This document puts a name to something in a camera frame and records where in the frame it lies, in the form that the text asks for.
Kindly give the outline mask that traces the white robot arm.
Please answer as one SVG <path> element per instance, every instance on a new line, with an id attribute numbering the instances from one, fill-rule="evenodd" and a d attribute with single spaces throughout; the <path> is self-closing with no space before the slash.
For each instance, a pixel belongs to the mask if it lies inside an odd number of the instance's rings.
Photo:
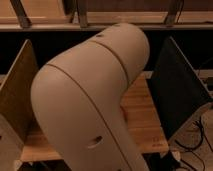
<path id="1" fill-rule="evenodd" d="M 149 171 L 120 108 L 149 54 L 144 32 L 119 23 L 57 55 L 36 74 L 36 120 L 72 171 Z"/>

